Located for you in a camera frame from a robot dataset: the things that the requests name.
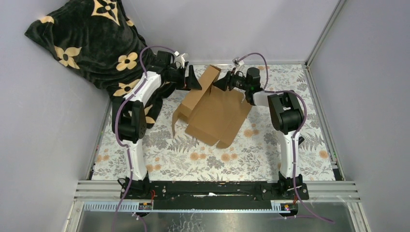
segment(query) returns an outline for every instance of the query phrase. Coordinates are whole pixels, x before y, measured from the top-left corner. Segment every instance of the table surface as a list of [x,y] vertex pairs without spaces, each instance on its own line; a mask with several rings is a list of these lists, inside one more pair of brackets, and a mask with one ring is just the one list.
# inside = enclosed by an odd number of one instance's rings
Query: table surface
[[[218,66],[225,76],[232,66]],[[264,66],[245,65],[261,70],[264,85]],[[195,65],[199,77],[207,65]],[[307,105],[307,120],[301,129],[305,141],[299,146],[300,168],[304,180],[334,180],[329,155],[320,129],[319,118],[310,95],[301,65],[269,65],[268,90],[294,90]],[[175,91],[164,99],[161,113],[154,127],[143,138],[144,160],[150,180],[174,181],[269,181],[278,179],[280,145],[267,107],[253,107],[227,149],[208,146],[184,131],[186,123],[176,123],[172,137],[172,113],[184,99],[186,91]],[[117,180],[127,174],[126,150],[120,147],[111,132],[111,113],[106,121],[92,180]]]

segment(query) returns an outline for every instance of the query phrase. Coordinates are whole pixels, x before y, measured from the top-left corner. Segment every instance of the gray wall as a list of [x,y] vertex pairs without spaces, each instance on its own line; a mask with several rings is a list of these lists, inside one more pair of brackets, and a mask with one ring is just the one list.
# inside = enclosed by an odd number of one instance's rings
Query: gray wall
[[231,63],[250,52],[268,61],[306,60],[337,0],[123,2],[149,45],[188,52],[190,61]]
[[65,0],[3,2],[0,14],[0,226],[61,231],[108,103],[24,36]]
[[348,1],[311,66],[372,231],[408,231],[410,1]]

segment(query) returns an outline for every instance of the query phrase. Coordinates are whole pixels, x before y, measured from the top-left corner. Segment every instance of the unfolded cardboard box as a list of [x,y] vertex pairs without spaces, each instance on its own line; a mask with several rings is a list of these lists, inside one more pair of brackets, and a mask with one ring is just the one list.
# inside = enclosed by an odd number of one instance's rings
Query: unfolded cardboard box
[[252,106],[244,100],[243,93],[213,86],[219,74],[219,68],[208,66],[199,78],[202,90],[191,90],[186,95],[172,116],[173,135],[180,118],[188,123],[185,133],[198,140],[208,145],[218,142],[218,148],[232,144]]

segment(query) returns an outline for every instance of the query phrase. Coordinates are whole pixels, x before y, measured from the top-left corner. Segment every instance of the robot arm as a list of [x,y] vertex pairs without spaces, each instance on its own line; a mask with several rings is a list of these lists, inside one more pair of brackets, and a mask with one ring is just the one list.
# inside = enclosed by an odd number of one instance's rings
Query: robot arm
[[174,59],[171,63],[172,54],[159,51],[156,62],[148,66],[147,77],[145,74],[142,80],[134,89],[123,97],[113,99],[112,108],[112,130],[115,133],[115,115],[117,115],[121,104],[125,99],[134,95],[124,106],[118,121],[118,136],[123,143],[130,148],[132,163],[132,175],[134,180],[143,180],[147,170],[144,163],[142,150],[142,138],[146,132],[146,117],[144,108],[154,92],[165,82],[174,83],[177,89],[190,90],[202,89],[195,77],[193,66],[189,66],[189,75],[185,77],[185,70],[188,62],[185,61],[188,54],[184,53]]
[[300,144],[304,139],[300,133],[294,134],[303,121],[303,112],[297,97],[289,92],[264,92],[260,84],[259,69],[249,68],[246,76],[236,72],[234,68],[225,77],[216,81],[214,86],[226,91],[234,87],[245,91],[245,99],[252,105],[269,107],[271,121],[275,130],[279,131],[281,167],[279,171],[280,192],[285,193],[293,189],[293,164],[296,162],[296,187],[302,186],[303,179],[299,168],[298,147],[295,148],[293,160],[293,142]]

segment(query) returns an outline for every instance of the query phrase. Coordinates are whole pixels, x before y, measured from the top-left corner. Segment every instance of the black pillow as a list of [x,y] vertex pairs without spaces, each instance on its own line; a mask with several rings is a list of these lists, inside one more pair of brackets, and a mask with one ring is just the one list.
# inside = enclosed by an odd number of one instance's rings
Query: black pillow
[[[25,35],[110,96],[128,93],[142,76],[139,54],[146,42],[121,0],[70,0],[33,22]],[[144,65],[153,59],[151,49],[143,53]]]

